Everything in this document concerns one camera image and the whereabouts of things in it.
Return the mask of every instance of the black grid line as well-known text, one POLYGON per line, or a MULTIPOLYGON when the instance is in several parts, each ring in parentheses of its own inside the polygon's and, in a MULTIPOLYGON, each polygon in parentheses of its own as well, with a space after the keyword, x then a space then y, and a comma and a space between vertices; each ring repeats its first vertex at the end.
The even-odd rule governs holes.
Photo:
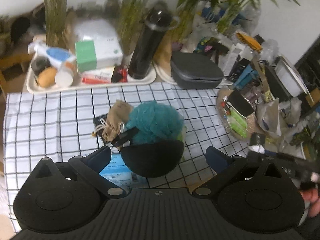
MULTIPOLYGON (((13 202, 12 198, 19 191, 19 187, 21 187, 23 182, 21 179, 24 179, 30 174, 26 169, 19 170, 17 163, 27 163, 26 158, 28 158, 29 163, 27 164, 31 170, 32 166, 34 166, 34 163, 31 163, 31 159, 35 162, 44 156, 48 156, 54 161, 66 161, 74 155, 85 155, 95 151, 100 146, 100 143, 98 137, 91 138, 92 130, 89 124, 92 123, 93 127, 93 117, 108 113, 108 108, 110 109, 115 103, 115 100, 119 99, 124 100, 133 106, 152 100, 156 100, 158 103, 169 104, 177 111, 183 113, 185 124, 187 122, 190 124, 188 126, 190 130, 187 131, 187 135, 193 137, 193 139, 185 143, 185 154, 187 154, 183 155, 185 156, 185 159, 179 162, 175 171, 176 173, 173 173, 170 179, 169 177, 167 178, 166 175, 159 179, 154 179, 152 181, 153 187, 172 187, 175 182, 181 182, 184 183, 184 185, 188 185, 188 183, 193 183, 194 180, 201 180, 201 176, 204 178, 204 176, 208 176, 210 173, 214 175, 212 169, 209 166, 206 166, 205 162, 203 163, 205 146, 212 145, 212 143, 214 143, 212 140, 218 142, 217 138, 219 138, 222 145, 220 149, 224 149, 226 152, 225 148, 229 148, 230 150, 233 148, 235 154, 241 155, 243 154, 243 151, 247 149, 247 146, 246 144, 241 143, 242 150, 237 152, 233 145, 236 141, 229 137, 229 133, 227 131, 225 134, 218 133, 217 129, 220 127, 221 121, 215 122, 219 119, 215 104, 217 98, 215 91, 203 90, 203 92, 197 91, 197 93, 194 93, 194 91, 197 90, 191 92, 191 90, 183 90, 177 86, 168 85, 166 83, 155 83, 146 86, 106 88, 106 90, 86 89, 73 91, 71 93, 60 92, 56 94, 46 94, 40 98, 36 96, 31 97, 30 95, 28 95, 27 98, 24 94, 15 94, 11 98, 10 95, 8 95, 5 125, 3 128, 6 183, 8 184, 7 176, 11 176, 9 183, 12 183, 12 180, 15 179, 15 183, 10 185, 7 190, 8 200, 10 201, 9 206, 12 207, 12 205, 10 205, 10 203, 13 202), (96 98, 101 98, 103 102, 96 100, 96 98), (214 108, 216 111, 209 111, 209 108, 214 108), (195 114, 197 113, 197 116, 194 117, 195 115, 189 115, 190 111, 194 111, 195 114), (73 132, 66 133, 63 130, 63 133, 61 134, 61 126, 63 126, 63 129, 72 129, 73 132), (43 139, 41 136, 34 136, 34 133, 33 136, 31 136, 31 130, 35 129, 41 131, 42 128, 44 128, 43 139), (29 130, 28 138, 17 138, 18 129, 19 134, 21 130, 29 130), (14 141, 12 138, 7 140, 9 134, 12 133, 15 134, 14 141), (224 141, 224 145, 220 137, 225 135, 227 135, 230 143, 224 141), (67 142, 72 141, 73 138, 75 142, 77 141, 78 149, 75 148, 75 145, 73 147, 68 147, 67 142), (31 144, 37 145, 41 143, 44 143, 44 153, 31 152, 31 144), (24 144, 29 145, 29 154, 25 156, 21 154, 20 151, 20 147, 24 144), (10 148, 8 154, 6 154, 7 147, 10 148)), ((113 147, 111 147, 111 151, 113 154, 115 153, 113 147)))

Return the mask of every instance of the black tumbler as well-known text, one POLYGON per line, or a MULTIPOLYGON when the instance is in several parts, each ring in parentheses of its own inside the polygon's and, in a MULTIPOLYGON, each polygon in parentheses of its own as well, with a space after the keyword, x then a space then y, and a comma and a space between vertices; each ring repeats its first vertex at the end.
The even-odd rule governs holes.
POLYGON ((134 49, 128 74, 134 79, 146 77, 153 55, 167 30, 170 29, 172 14, 162 5, 153 7, 142 27, 134 49))

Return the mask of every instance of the white wall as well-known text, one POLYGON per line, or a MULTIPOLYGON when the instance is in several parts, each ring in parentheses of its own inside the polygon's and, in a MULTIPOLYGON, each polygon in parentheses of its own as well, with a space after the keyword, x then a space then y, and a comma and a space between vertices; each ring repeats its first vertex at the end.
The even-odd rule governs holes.
MULTIPOLYGON (((68 0, 77 6, 86 0, 68 0)), ((105 0, 96 0, 103 4, 105 0)), ((166 0, 171 9, 177 0, 166 0)), ((320 0, 298 0, 301 6, 286 0, 277 0, 279 8, 269 0, 261 0, 262 15, 256 33, 265 39, 275 39, 280 51, 296 63, 320 34, 320 0)), ((0 15, 18 15, 32 10, 42 0, 0 0, 0 15)))

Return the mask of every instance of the teal bath loofah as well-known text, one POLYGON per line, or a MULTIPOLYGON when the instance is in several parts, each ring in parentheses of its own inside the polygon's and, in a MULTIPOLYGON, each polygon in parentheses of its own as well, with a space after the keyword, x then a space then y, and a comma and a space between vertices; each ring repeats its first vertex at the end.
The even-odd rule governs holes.
POLYGON ((140 130, 132 138, 135 145, 176 140, 183 127, 183 117, 172 106, 150 101, 130 113, 126 128, 132 127, 140 130))

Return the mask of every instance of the white tablecloth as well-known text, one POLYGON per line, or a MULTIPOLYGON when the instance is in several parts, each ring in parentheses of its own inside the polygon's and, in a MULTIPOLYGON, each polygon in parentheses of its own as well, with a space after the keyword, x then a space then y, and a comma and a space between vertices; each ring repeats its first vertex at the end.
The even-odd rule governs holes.
POLYGON ((188 131, 183 161, 166 176, 148 179, 150 187, 183 187, 211 176, 204 153, 212 145, 229 156, 245 156, 247 143, 227 134, 220 124, 215 107, 217 92, 153 83, 44 95, 9 94, 3 127, 4 167, 15 231, 20 227, 13 214, 13 201, 38 161, 47 156, 54 162, 66 162, 103 146, 99 137, 91 135, 92 119, 107 113, 117 99, 133 106, 156 100, 173 106, 185 118, 188 131))

